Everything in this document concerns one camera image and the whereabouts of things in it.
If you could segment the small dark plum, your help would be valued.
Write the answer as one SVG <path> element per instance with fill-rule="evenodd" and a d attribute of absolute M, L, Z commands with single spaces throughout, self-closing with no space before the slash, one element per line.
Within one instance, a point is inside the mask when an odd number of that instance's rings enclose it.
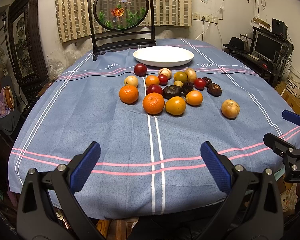
<path fill-rule="evenodd" d="M 212 80 L 208 77 L 203 77 L 202 79 L 205 81 L 205 87 L 208 87 L 212 83 Z"/>

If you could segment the dark red plum back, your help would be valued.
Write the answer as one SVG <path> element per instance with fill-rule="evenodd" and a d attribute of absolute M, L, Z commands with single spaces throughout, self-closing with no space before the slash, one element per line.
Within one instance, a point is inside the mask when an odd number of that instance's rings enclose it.
<path fill-rule="evenodd" d="M 137 63 L 134 67 L 134 74 L 141 77 L 146 76 L 147 66 L 142 63 Z"/>

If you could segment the olive green round fruit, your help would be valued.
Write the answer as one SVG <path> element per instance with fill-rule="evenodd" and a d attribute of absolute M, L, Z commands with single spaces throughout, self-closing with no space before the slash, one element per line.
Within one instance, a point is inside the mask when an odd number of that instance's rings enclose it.
<path fill-rule="evenodd" d="M 174 81 L 181 81 L 182 83 L 186 82 L 188 80 L 188 76 L 185 72 L 178 71 L 173 76 Z"/>

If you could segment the dark purple mangosteen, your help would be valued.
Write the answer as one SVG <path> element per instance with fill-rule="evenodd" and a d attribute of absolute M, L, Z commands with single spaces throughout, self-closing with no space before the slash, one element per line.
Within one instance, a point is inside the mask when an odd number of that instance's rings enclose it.
<path fill-rule="evenodd" d="M 166 86 L 163 89 L 163 97 L 165 99 L 171 99 L 172 97 L 180 96 L 181 93 L 182 93 L 182 88 L 176 85 Z"/>

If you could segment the dark red plum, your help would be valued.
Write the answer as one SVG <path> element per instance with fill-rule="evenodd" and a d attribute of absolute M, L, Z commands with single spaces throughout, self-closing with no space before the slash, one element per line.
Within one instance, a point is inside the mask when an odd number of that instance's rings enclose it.
<path fill-rule="evenodd" d="M 142 63 L 137 63 L 134 67 L 134 74 L 141 77 L 146 76 L 147 66 Z"/>
<path fill-rule="evenodd" d="M 148 86 L 148 88 L 146 90 L 146 94 L 148 95 L 151 93 L 157 93 L 157 94 L 163 95 L 163 90 L 159 85 L 151 84 Z"/>

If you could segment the beige round fruit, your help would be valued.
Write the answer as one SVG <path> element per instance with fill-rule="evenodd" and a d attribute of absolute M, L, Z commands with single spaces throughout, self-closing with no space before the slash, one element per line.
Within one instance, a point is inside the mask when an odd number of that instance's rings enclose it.
<path fill-rule="evenodd" d="M 221 112 L 226 118 L 235 119 L 239 115 L 240 106 L 234 100 L 227 99 L 222 103 Z"/>

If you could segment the red cherry tomato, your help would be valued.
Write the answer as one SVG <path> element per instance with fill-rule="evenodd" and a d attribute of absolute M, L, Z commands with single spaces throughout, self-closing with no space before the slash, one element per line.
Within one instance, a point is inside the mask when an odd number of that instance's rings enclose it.
<path fill-rule="evenodd" d="M 194 87 L 197 89 L 197 90 L 203 90 L 206 86 L 206 81 L 202 78 L 196 78 L 194 80 Z"/>
<path fill-rule="evenodd" d="M 159 85 L 161 86 L 165 86 L 168 83 L 168 77 L 164 74 L 159 74 L 158 75 L 158 79 L 159 79 Z"/>

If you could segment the dark purple plum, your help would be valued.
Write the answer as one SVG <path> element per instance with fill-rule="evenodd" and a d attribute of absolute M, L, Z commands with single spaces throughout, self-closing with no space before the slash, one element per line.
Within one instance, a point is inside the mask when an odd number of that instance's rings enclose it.
<path fill-rule="evenodd" d="M 194 84 L 191 81 L 184 82 L 182 86 L 182 93 L 186 96 L 189 92 L 194 90 Z"/>

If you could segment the brown mangosteen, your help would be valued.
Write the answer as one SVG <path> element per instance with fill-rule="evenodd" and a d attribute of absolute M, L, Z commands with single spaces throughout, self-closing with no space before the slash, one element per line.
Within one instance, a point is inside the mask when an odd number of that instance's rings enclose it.
<path fill-rule="evenodd" d="M 210 83 L 207 86 L 207 92 L 209 94 L 211 94 L 212 96 L 221 96 L 222 89 L 221 89 L 221 87 L 218 84 L 216 84 L 216 83 Z"/>

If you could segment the yellow orange round fruit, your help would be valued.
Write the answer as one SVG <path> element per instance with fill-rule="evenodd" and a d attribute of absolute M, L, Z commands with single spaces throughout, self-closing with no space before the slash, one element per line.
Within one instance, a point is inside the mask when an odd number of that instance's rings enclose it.
<path fill-rule="evenodd" d="M 166 112 L 173 116 L 183 115 L 186 109 L 186 102 L 180 96 L 170 98 L 165 104 Z"/>

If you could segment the small orange fruit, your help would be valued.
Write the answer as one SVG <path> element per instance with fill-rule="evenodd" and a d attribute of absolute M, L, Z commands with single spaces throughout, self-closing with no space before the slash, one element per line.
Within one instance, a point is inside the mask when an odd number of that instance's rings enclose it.
<path fill-rule="evenodd" d="M 149 87 L 150 85 L 160 85 L 160 80 L 155 75 L 149 75 L 145 79 L 145 85 L 146 87 Z"/>

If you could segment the small orange tomato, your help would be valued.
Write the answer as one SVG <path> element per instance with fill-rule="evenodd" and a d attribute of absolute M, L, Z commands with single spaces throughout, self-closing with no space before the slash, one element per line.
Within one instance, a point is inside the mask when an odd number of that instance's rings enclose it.
<path fill-rule="evenodd" d="M 193 90 L 186 94 L 185 101 L 191 106 L 200 106 L 203 102 L 203 95 L 201 92 Z"/>

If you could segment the pale yellow round fruit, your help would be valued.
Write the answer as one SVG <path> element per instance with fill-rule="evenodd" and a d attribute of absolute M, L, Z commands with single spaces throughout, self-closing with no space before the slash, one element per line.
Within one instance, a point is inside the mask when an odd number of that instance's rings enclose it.
<path fill-rule="evenodd" d="M 130 85 L 130 86 L 138 87 L 139 81 L 136 76 L 130 75 L 125 78 L 124 83 L 125 83 L 125 86 Z"/>

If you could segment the large mandarin orange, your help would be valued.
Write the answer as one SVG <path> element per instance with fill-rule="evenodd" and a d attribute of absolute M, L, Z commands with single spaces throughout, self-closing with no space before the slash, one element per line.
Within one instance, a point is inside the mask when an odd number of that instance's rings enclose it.
<path fill-rule="evenodd" d="M 123 86 L 119 91 L 119 98 L 123 103 L 134 104 L 139 98 L 139 90 L 133 85 Z"/>
<path fill-rule="evenodd" d="M 147 114 L 157 115 L 163 111 L 165 100 L 159 93 L 149 93 L 144 97 L 142 106 Z"/>

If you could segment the small yellow longan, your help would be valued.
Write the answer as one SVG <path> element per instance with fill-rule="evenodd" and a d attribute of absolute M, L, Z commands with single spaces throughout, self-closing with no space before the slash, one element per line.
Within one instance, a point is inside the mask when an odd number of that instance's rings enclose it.
<path fill-rule="evenodd" d="M 179 87 L 183 87 L 183 82 L 180 81 L 180 80 L 175 80 L 175 81 L 174 81 L 174 85 L 175 85 L 175 86 L 179 86 Z"/>

